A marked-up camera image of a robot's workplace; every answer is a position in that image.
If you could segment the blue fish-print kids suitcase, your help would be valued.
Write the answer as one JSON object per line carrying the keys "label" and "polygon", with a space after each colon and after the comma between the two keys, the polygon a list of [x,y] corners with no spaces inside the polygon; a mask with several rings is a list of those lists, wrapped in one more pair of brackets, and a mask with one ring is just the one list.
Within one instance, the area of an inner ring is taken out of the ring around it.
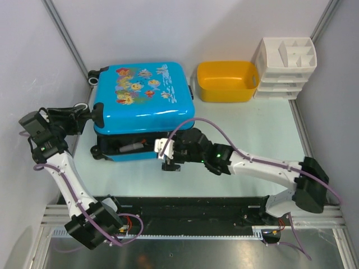
{"label": "blue fish-print kids suitcase", "polygon": [[[177,62],[118,64],[88,72],[96,86],[93,103],[95,160],[152,159],[156,139],[167,137],[193,118],[193,93]],[[142,149],[121,153],[119,148],[142,143]]]}

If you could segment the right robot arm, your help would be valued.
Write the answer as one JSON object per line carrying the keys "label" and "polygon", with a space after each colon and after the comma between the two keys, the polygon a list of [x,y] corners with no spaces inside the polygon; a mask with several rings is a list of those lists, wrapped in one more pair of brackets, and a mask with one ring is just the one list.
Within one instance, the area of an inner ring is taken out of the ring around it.
{"label": "right robot arm", "polygon": [[271,225],[279,217],[299,209],[322,214],[326,203],[329,178],[312,157],[300,162],[263,159],[231,145],[212,143],[197,128],[155,141],[154,151],[163,160],[164,171],[179,171],[184,163],[202,163],[215,175],[249,175],[285,187],[285,190],[265,198],[259,219]]}

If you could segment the white plastic drawer organizer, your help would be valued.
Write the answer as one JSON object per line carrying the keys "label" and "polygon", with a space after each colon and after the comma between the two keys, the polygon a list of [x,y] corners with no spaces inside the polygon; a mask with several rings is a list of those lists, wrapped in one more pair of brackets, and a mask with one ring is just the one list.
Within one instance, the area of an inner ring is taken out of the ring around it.
{"label": "white plastic drawer organizer", "polygon": [[254,61],[255,99],[295,100],[317,67],[311,38],[263,38]]}

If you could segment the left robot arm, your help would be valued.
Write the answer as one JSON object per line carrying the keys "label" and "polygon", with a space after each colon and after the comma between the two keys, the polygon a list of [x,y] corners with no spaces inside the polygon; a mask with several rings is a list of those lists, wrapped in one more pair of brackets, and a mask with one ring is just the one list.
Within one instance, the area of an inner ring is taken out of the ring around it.
{"label": "left robot arm", "polygon": [[123,225],[124,210],[109,200],[96,200],[86,189],[65,140],[67,136],[82,134],[92,118],[87,103],[70,108],[40,108],[28,113],[19,124],[28,136],[34,170],[46,170],[55,180],[66,201],[70,221],[67,233],[88,249],[107,242],[121,247],[116,235]]}

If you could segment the yellow plastic basket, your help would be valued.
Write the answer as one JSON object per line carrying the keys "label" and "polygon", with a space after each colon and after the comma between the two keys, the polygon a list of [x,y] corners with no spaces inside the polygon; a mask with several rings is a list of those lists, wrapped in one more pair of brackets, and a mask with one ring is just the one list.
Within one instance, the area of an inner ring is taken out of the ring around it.
{"label": "yellow plastic basket", "polygon": [[257,68],[248,61],[202,62],[197,67],[198,95],[204,102],[248,102],[259,81]]}

